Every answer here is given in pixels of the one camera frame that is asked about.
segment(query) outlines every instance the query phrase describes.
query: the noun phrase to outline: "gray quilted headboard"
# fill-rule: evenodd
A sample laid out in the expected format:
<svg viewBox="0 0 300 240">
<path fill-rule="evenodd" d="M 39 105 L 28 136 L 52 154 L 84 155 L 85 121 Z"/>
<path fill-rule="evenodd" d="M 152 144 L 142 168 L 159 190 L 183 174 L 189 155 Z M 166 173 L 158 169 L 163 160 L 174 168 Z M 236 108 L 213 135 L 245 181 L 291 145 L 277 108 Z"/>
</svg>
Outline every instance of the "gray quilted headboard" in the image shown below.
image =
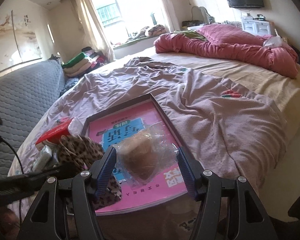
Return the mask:
<svg viewBox="0 0 300 240">
<path fill-rule="evenodd" d="M 17 151 L 58 99 L 65 77 L 60 63 L 47 60 L 0 77 L 0 135 Z M 0 178 L 8 174 L 13 152 L 0 143 Z"/>
</svg>

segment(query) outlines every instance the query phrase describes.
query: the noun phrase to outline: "leopard print fabric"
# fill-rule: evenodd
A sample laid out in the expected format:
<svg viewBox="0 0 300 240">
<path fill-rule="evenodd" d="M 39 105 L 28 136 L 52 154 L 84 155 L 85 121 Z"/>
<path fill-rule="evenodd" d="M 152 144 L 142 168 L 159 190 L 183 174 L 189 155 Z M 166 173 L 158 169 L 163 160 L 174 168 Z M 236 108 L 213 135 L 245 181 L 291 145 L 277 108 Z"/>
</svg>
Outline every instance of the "leopard print fabric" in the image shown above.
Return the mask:
<svg viewBox="0 0 300 240">
<path fill-rule="evenodd" d="M 60 140 L 60 150 L 58 160 L 60 163 L 74 163 L 77 173 L 91 168 L 96 160 L 100 160 L 104 155 L 104 150 L 99 143 L 83 136 L 62 136 Z M 119 182 L 112 174 L 105 194 L 99 199 L 93 200 L 94 210 L 110 206 L 122 199 L 122 190 Z M 73 213 L 72 201 L 67 201 L 68 211 Z"/>
</svg>

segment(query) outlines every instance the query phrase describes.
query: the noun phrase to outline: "curtain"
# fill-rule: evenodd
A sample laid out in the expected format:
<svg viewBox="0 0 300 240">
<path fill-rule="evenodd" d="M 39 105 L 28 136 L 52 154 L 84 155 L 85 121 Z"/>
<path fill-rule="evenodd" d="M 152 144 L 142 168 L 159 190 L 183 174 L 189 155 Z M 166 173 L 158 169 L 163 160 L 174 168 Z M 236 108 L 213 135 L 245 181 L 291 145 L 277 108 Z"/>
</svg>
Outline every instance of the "curtain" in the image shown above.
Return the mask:
<svg viewBox="0 0 300 240">
<path fill-rule="evenodd" d="M 90 47 L 96 51 L 101 50 L 108 59 L 113 61 L 113 49 L 106 39 L 103 25 L 93 6 L 92 0 L 75 0 L 77 14 L 89 39 Z"/>
<path fill-rule="evenodd" d="M 166 27 L 170 32 L 180 30 L 179 21 L 177 19 L 172 2 L 170 0 L 160 0 L 160 2 Z"/>
</svg>

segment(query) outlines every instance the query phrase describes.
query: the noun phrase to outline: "silver bolt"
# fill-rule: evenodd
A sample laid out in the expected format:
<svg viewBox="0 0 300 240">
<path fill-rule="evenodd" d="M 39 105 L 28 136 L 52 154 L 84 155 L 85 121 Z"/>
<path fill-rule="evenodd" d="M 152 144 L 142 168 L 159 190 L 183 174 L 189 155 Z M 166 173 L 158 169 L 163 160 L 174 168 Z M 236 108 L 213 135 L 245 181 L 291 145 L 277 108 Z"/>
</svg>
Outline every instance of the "silver bolt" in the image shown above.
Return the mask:
<svg viewBox="0 0 300 240">
<path fill-rule="evenodd" d="M 48 183 L 53 183 L 53 182 L 55 182 L 55 177 L 48 178 Z"/>
<path fill-rule="evenodd" d="M 211 176 L 212 175 L 212 171 L 210 171 L 210 170 L 204 170 L 203 174 L 206 175 L 206 176 Z"/>
<path fill-rule="evenodd" d="M 81 174 L 82 177 L 87 177 L 87 176 L 90 175 L 90 172 L 89 171 L 81 171 L 80 174 Z"/>
<path fill-rule="evenodd" d="M 247 181 L 247 179 L 243 176 L 238 177 L 238 181 L 245 183 Z"/>
</svg>

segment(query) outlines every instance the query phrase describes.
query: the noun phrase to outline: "black cable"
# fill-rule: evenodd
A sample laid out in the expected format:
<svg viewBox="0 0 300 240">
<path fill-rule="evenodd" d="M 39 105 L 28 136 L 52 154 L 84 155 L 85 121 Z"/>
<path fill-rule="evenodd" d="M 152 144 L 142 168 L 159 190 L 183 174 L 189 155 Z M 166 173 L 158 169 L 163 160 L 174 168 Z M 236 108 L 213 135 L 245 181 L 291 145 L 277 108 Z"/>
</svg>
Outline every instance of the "black cable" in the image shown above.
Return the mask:
<svg viewBox="0 0 300 240">
<path fill-rule="evenodd" d="M 13 147 L 12 147 L 6 140 L 4 140 L 4 139 L 0 136 L 0 143 L 1 143 L 1 142 L 3 142 L 3 143 L 5 143 L 6 145 L 8 145 L 8 147 L 13 151 L 14 155 L 16 156 L 16 158 L 18 159 L 18 162 L 19 162 L 19 164 L 20 164 L 21 172 L 22 172 L 22 174 L 24 175 L 23 167 L 22 167 L 20 158 L 18 157 L 18 154 L 16 153 L 16 151 L 13 149 Z M 21 203 L 22 203 L 22 199 L 19 200 L 20 227 L 21 227 L 21 224 L 22 224 L 22 217 L 21 217 Z"/>
</svg>

